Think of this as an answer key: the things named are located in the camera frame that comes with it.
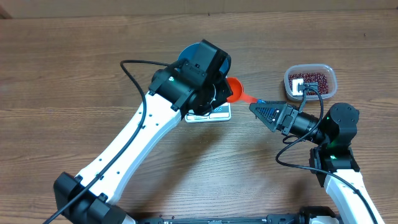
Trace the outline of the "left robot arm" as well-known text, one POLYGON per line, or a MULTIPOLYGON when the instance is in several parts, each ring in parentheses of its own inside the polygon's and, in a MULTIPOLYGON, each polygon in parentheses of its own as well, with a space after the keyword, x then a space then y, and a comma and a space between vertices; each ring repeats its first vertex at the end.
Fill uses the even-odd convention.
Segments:
POLYGON ((232 95, 226 76, 231 56, 207 40, 186 47, 173 63, 161 67, 144 91, 120 66, 137 88, 142 103, 111 144, 77 175, 63 172, 53 190, 57 211, 72 223, 134 223, 117 206, 123 191, 154 146, 186 115, 206 116, 232 95))

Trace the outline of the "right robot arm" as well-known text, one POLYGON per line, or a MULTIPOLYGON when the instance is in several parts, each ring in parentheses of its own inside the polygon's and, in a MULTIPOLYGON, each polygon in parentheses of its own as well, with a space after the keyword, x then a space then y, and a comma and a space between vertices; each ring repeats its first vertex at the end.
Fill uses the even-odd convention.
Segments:
POLYGON ((249 109, 272 132, 310 141, 307 170, 335 203, 343 223, 382 223, 355 161, 351 142, 357 134, 359 111, 347 103, 335 103, 320 117, 303 112, 302 106, 285 101, 258 101, 249 109))

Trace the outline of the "red measuring scoop blue handle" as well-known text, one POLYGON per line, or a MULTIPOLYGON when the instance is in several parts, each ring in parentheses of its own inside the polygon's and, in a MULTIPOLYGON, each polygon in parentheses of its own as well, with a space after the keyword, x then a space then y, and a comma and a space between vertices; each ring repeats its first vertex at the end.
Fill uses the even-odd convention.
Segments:
POLYGON ((259 98, 255 98, 251 95, 248 95, 244 92, 243 84, 235 77, 229 77, 226 79, 229 84, 229 87, 232 91, 232 95, 227 97, 228 103, 236 103, 238 101, 244 101, 245 103, 263 103, 263 100, 259 98))

